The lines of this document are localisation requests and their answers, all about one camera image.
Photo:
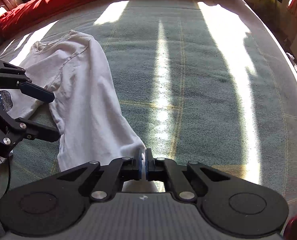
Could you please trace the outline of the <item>white printed t-shirt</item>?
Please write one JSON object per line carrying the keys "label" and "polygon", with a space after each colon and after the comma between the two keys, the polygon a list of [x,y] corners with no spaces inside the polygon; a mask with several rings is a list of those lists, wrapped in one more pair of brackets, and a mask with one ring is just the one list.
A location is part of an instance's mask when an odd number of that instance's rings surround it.
{"label": "white printed t-shirt", "polygon": [[92,160],[107,165],[145,149],[122,115],[106,55],[93,36],[71,30],[35,42],[18,66],[55,96],[49,110],[60,133],[61,171]]}

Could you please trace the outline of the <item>green plaid bed blanket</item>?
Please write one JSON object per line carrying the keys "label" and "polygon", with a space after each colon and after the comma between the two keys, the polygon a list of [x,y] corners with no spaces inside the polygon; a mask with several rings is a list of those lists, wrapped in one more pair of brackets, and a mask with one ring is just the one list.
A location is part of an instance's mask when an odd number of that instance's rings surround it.
{"label": "green plaid bed blanket", "polygon": [[70,30],[103,47],[124,117],[156,157],[274,189],[297,216],[297,73],[244,0],[101,0],[0,45],[17,64]]}

